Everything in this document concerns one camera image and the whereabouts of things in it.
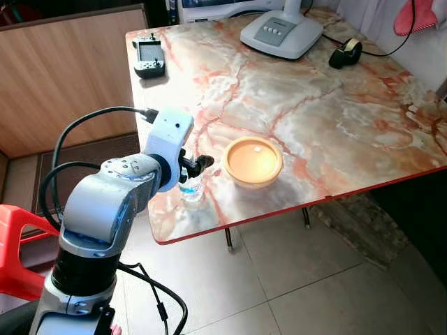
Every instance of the floor tile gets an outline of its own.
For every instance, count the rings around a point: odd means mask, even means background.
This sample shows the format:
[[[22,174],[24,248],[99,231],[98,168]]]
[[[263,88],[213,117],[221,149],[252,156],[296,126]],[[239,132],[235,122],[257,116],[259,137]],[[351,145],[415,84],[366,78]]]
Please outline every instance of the floor tile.
[[[190,335],[280,335],[268,303],[230,316]]]
[[[3,203],[14,204],[31,211],[38,156],[27,156],[9,162]]]
[[[3,293],[0,293],[0,314],[17,308],[23,304],[26,304],[27,302],[27,300],[11,297],[10,295],[4,295]]]
[[[122,260],[143,263],[155,280],[186,302],[189,317],[184,332],[191,332],[266,301],[239,233],[232,233],[234,253],[228,252],[223,231],[159,246],[152,237],[147,215],[139,216]],[[149,286],[127,276],[125,295],[130,334],[160,334],[163,327]],[[171,299],[162,297],[173,332],[180,309]]]
[[[413,245],[407,246],[391,264],[390,273],[433,334],[447,334],[446,289]]]
[[[238,227],[268,299],[363,262],[317,218],[311,220],[306,230],[297,210]]]
[[[270,301],[282,335],[430,335],[393,278],[365,263]]]

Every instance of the pink towel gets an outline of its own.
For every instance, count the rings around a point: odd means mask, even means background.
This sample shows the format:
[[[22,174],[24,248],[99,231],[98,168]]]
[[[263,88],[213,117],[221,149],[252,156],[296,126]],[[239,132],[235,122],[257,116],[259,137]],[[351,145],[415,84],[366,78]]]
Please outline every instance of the pink towel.
[[[415,0],[416,21],[413,26],[413,33],[428,27],[433,27],[438,22],[438,18],[432,11],[433,0]],[[408,0],[394,21],[394,32],[398,36],[406,36],[410,33],[411,22],[413,21],[413,8],[411,0]]]

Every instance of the white lamp base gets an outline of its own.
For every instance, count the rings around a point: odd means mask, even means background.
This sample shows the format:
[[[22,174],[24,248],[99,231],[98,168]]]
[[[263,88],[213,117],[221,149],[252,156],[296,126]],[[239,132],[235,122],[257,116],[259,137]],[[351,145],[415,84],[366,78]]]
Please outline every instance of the white lamp base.
[[[262,29],[271,18],[277,18],[296,24],[280,45],[275,46],[255,38],[259,29]],[[254,49],[266,54],[272,54],[286,59],[300,58],[320,38],[323,26],[318,22],[304,17],[300,12],[289,15],[282,10],[271,10],[255,19],[240,33],[240,40]]]

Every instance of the wooden wall panel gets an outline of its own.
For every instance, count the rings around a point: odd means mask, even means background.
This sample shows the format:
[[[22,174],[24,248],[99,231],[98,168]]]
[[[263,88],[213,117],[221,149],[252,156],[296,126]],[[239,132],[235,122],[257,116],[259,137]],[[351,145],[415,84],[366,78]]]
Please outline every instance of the wooden wall panel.
[[[0,31],[0,150],[9,158],[51,150],[74,119],[132,105],[124,36],[146,26],[135,9]],[[112,113],[66,145],[134,130],[131,113]]]
[[[0,203],[3,195],[3,187],[5,185],[7,168],[8,168],[8,158],[0,152]]]

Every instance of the bowl rim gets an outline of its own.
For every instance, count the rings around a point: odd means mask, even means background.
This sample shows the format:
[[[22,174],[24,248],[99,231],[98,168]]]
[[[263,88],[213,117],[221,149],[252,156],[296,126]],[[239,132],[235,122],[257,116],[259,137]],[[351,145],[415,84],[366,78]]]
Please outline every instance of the bowl rim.
[[[255,180],[244,180],[240,177],[237,177],[237,174],[235,173],[235,171],[231,168],[230,163],[228,162],[228,154],[230,153],[231,149],[241,143],[241,142],[247,142],[247,141],[258,141],[258,142],[262,142],[263,144],[266,144],[275,154],[275,156],[277,157],[277,162],[276,165],[273,169],[273,171],[266,177],[263,178],[259,178],[259,179],[255,179]],[[232,141],[226,148],[225,148],[225,152],[223,154],[223,162],[224,162],[224,167],[225,170],[229,173],[229,175],[238,180],[241,181],[242,183],[246,183],[246,184],[251,184],[251,185],[256,185],[256,184],[263,184],[266,183],[268,181],[272,181],[274,179],[276,179],[278,177],[278,174],[281,172],[282,167],[283,167],[283,158],[282,158],[282,154],[281,152],[278,150],[277,146],[274,145],[273,143],[271,143],[271,141],[266,140],[265,138],[262,137],[258,137],[258,136],[243,136],[243,137],[239,137],[238,139]]]

